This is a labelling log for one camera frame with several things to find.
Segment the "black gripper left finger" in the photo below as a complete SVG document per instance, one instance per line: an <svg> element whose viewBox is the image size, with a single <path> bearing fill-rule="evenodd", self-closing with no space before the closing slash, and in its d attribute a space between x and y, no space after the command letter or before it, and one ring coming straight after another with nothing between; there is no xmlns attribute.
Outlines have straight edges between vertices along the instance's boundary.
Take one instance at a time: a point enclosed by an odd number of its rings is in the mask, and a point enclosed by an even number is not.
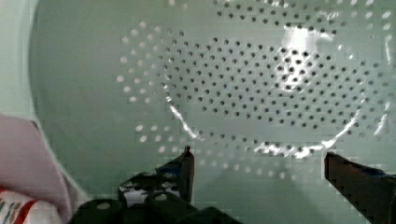
<svg viewBox="0 0 396 224"><path fill-rule="evenodd" d="M142 172L120 184L118 199L125 204L143 203L153 192L166 191L189 203L194 180L194 156L190 146L157 167L153 172Z"/></svg>

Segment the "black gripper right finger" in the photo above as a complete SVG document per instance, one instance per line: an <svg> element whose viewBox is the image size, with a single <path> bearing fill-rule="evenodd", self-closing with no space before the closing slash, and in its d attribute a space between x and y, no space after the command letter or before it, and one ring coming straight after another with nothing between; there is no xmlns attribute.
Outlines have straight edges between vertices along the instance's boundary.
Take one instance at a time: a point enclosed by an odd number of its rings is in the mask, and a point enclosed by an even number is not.
<svg viewBox="0 0 396 224"><path fill-rule="evenodd" d="M328 152L325 178L371 224L395 224L395 175Z"/></svg>

